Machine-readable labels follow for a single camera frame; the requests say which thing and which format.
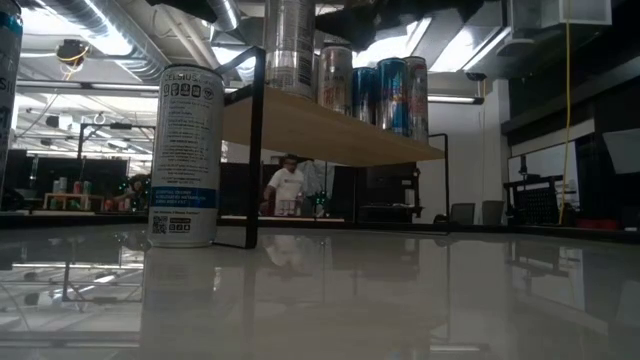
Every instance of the shelving unit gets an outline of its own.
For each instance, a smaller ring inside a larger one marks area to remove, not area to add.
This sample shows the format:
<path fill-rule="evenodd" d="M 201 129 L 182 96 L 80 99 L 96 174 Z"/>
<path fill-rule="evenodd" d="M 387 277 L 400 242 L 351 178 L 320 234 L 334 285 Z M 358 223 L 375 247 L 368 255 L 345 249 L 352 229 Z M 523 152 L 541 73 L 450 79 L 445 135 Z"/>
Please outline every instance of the shelving unit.
<path fill-rule="evenodd" d="M 223 120 L 222 138 L 249 146 L 249 204 L 245 243 L 241 248 L 253 249 L 257 245 L 262 148 L 356 168 L 444 159 L 448 215 L 448 138 L 445 134 L 434 135 L 445 137 L 443 152 L 325 109 L 310 100 L 266 87 L 266 54 L 258 47 L 246 50 L 215 71 L 224 75 L 254 57 L 254 82 L 225 95 Z"/>

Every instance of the ductwork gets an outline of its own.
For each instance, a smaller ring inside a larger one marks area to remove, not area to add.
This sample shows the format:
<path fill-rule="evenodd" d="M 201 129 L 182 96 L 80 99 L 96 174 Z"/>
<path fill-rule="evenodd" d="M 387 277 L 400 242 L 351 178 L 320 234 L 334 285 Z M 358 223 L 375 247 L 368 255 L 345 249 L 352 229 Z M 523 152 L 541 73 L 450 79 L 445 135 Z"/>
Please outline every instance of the ductwork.
<path fill-rule="evenodd" d="M 126 55 L 145 60 L 117 63 L 143 82 L 158 83 L 169 60 L 116 1 L 35 0 L 55 16 L 78 26 L 82 36 L 107 55 Z"/>
<path fill-rule="evenodd" d="M 213 23 L 216 30 L 227 32 L 240 25 L 240 9 L 234 0 L 207 0 L 218 17 Z"/>

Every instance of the exposed pipe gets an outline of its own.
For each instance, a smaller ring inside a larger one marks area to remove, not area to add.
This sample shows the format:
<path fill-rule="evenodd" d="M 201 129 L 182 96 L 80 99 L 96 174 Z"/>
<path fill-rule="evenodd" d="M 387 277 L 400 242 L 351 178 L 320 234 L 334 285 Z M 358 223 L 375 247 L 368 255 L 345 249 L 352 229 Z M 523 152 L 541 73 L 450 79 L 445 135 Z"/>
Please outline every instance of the exposed pipe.
<path fill-rule="evenodd" d="M 209 6 L 218 17 L 213 28 L 227 32 L 240 25 L 240 9 L 234 0 L 207 0 Z"/>
<path fill-rule="evenodd" d="M 116 1 L 35 0 L 54 16 L 76 25 L 92 46 L 107 55 L 136 60 L 117 63 L 144 82 L 157 83 L 170 61 Z"/>
<path fill-rule="evenodd" d="M 218 61 L 218 59 L 216 59 L 216 55 L 213 53 L 211 47 L 208 44 L 205 45 L 202 42 L 202 40 L 200 39 L 201 35 L 198 34 L 198 32 L 193 28 L 193 25 L 191 25 L 191 22 L 189 22 L 189 19 L 184 15 L 184 13 L 180 10 L 176 10 L 173 12 L 173 14 L 176 20 L 178 20 L 178 22 L 182 24 L 182 27 L 187 30 L 187 33 L 189 33 L 189 36 L 191 36 L 191 40 L 193 40 L 198 49 L 200 49 L 200 52 L 202 53 L 202 55 L 204 55 L 205 59 L 209 63 L 209 66 L 212 69 L 220 66 L 220 62 Z"/>
<path fill-rule="evenodd" d="M 176 36 L 178 37 L 182 45 L 184 45 L 184 47 L 187 48 L 187 51 L 189 51 L 189 54 L 193 56 L 193 58 L 196 60 L 198 65 L 205 66 L 205 67 L 208 66 L 208 63 L 204 59 L 203 55 L 200 52 L 198 52 L 198 50 L 195 47 L 193 47 L 193 44 L 191 43 L 191 41 L 187 39 L 187 36 L 184 34 L 180 26 L 178 26 L 178 23 L 176 23 L 176 21 L 173 19 L 173 16 L 171 16 L 171 13 L 169 13 L 169 11 L 165 8 L 165 6 L 157 5 L 156 9 L 166 19 L 167 24 L 169 24 L 169 27 L 171 28 L 171 30 L 173 30 L 173 32 L 176 34 Z"/>

